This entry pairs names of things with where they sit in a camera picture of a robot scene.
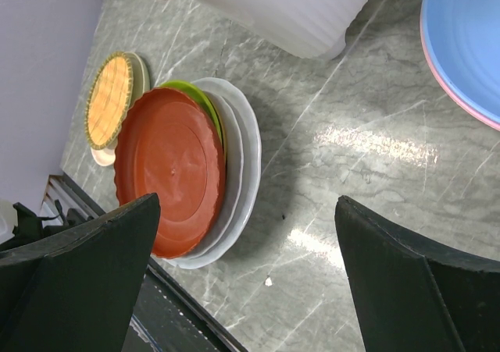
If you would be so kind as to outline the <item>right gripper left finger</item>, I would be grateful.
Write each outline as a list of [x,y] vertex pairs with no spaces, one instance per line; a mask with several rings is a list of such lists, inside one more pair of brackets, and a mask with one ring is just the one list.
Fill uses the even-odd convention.
[[51,236],[22,204],[2,210],[15,231],[32,226],[38,236],[1,251],[1,349],[122,350],[157,234],[158,195]]

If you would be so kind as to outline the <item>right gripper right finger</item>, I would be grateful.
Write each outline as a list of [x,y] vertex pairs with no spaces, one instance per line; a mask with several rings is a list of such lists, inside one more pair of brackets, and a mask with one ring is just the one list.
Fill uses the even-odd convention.
[[335,226],[368,351],[497,351],[499,263],[438,243],[347,196]]

